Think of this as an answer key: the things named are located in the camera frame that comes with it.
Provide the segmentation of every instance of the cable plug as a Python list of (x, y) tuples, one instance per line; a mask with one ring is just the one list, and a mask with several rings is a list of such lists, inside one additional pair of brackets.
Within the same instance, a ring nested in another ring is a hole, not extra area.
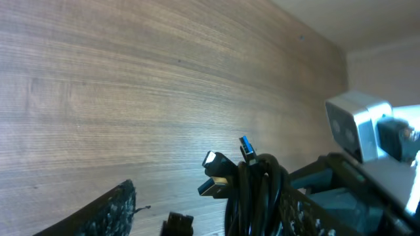
[(171, 212), (167, 221), (162, 224), (161, 236), (192, 236), (192, 222), (194, 217)]
[(214, 199), (227, 199), (234, 189), (234, 178), (232, 176), (210, 177), (204, 184), (198, 187), (200, 196), (213, 196)]
[(243, 136), (242, 138), (239, 138), (241, 141), (241, 152), (243, 155), (243, 158), (245, 159), (245, 162), (249, 165), (255, 165), (258, 163), (257, 161), (257, 154), (255, 153), (252, 145), (248, 142), (248, 139), (246, 136)]
[(202, 165), (208, 177), (236, 176), (238, 173), (238, 167), (229, 158), (219, 152), (214, 153), (209, 151)]

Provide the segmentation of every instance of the black plug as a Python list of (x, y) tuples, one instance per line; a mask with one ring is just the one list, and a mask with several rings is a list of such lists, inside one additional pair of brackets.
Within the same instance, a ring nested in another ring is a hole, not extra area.
[(198, 187), (200, 196), (213, 196), (214, 199), (227, 199), (232, 194), (234, 188), (234, 178), (227, 176), (210, 177), (204, 184)]
[(194, 217), (183, 216), (178, 213), (171, 212), (167, 221), (163, 222), (161, 236), (192, 236), (192, 221)]
[(415, 160), (420, 138), (407, 121), (387, 117), (379, 121), (377, 127), (380, 147), (384, 151), (402, 163), (411, 164)]
[(209, 151), (202, 165), (208, 177), (236, 176), (238, 173), (238, 167), (219, 152)]

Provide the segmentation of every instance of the wood grain surface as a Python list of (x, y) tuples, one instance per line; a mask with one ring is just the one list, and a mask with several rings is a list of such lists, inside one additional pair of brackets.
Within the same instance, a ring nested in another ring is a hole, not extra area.
[(267, 0), (0, 0), (0, 235), (31, 235), (135, 183), (131, 235), (169, 211), (222, 235), (200, 197), (238, 138), (295, 170), (334, 148), (339, 49)]

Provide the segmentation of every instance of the black cable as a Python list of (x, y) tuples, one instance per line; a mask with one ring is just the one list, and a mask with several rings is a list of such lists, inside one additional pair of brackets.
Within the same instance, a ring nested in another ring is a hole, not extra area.
[(257, 165), (238, 165), (237, 184), (226, 204), (225, 235), (279, 235), (278, 204), (287, 172), (269, 154), (256, 158)]
[(210, 177), (198, 188), (201, 196), (227, 198), (224, 234), (279, 235), (280, 195), (287, 171), (270, 154), (256, 155), (246, 137), (240, 139), (244, 161), (235, 165), (221, 153), (209, 151), (203, 161)]

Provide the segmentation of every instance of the white ceiling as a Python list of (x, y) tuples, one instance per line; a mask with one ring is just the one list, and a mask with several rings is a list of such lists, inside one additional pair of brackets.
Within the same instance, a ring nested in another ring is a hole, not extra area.
[(344, 51), (420, 35), (420, 0), (272, 0)]

